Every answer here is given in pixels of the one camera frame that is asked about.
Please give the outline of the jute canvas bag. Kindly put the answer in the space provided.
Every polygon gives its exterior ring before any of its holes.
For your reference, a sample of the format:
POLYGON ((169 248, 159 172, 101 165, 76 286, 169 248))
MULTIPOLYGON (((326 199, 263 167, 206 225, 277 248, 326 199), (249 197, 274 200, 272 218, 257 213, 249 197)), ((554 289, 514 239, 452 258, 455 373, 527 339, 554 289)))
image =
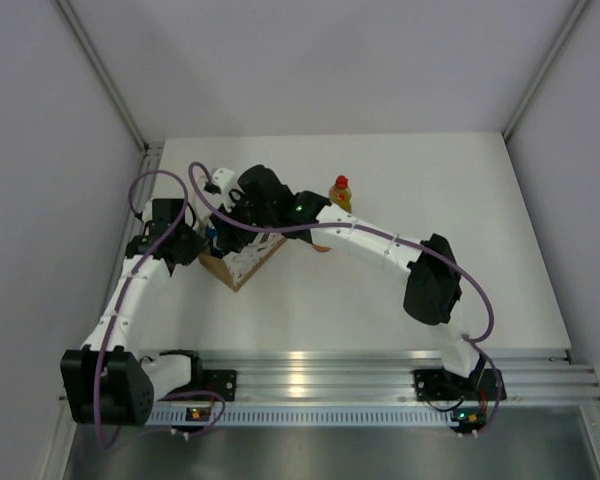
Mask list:
POLYGON ((210 243, 205 236, 205 228, 214 228, 214 214, 207 208, 199 207, 210 203, 218 209, 222 203, 220 195, 204 190, 205 182, 210 179, 213 170, 202 169, 200 174, 190 175, 192 184, 204 192, 202 197, 196 195, 193 199, 194 212, 198 216, 197 231, 207 241, 206 250, 199 256, 199 261, 217 279, 237 292, 284 244, 285 238, 280 234, 257 233, 255 240, 239 253, 221 251, 217 247, 217 240, 210 243))

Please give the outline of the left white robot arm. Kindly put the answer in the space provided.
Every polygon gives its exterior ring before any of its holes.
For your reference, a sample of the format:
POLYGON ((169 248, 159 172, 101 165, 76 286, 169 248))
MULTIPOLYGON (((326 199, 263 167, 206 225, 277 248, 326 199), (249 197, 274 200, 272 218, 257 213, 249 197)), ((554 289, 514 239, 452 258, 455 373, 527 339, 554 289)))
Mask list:
POLYGON ((172 349, 140 354, 155 302, 178 266, 190 265, 204 239, 185 221, 183 199, 155 198, 142 214, 145 230, 126 247, 118 284, 83 345, 64 353, 60 370, 72 417, 79 424, 142 426, 155 402, 176 392, 187 400, 206 386, 199 354, 172 349))

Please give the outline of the large orange blue pump bottle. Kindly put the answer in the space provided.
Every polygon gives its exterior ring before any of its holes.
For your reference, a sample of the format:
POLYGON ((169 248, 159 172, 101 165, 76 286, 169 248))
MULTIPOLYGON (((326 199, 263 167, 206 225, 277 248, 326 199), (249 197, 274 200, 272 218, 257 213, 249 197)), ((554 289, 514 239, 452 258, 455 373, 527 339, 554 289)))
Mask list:
POLYGON ((218 238, 218 232, 214 228, 207 226, 205 228, 205 236, 210 243, 213 243, 218 238))

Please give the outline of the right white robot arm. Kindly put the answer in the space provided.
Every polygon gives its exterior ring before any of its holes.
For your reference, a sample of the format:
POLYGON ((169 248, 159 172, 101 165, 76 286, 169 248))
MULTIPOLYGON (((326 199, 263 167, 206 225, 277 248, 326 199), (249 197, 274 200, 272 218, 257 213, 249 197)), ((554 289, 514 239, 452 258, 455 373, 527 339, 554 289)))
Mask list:
POLYGON ((241 175, 218 169, 204 188, 222 197, 211 220, 223 250, 239 252, 259 234, 280 234, 312 246, 342 250, 401 283, 403 310, 430 328, 441 354, 440 368, 414 374, 419 400, 505 399, 500 371, 461 319, 461 283, 471 278, 457 265, 445 237, 434 234, 425 240, 411 240, 382 230, 318 193, 292 192, 263 165, 241 175))

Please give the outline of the yellow bottle red cap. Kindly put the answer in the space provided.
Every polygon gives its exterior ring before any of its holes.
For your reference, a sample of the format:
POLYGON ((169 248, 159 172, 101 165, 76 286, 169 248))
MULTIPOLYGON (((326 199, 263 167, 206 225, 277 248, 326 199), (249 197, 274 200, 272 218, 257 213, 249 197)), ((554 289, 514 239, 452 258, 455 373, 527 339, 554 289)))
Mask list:
POLYGON ((351 197, 349 179, 345 175, 339 175, 329 190, 329 200, 346 212, 351 213, 351 197))

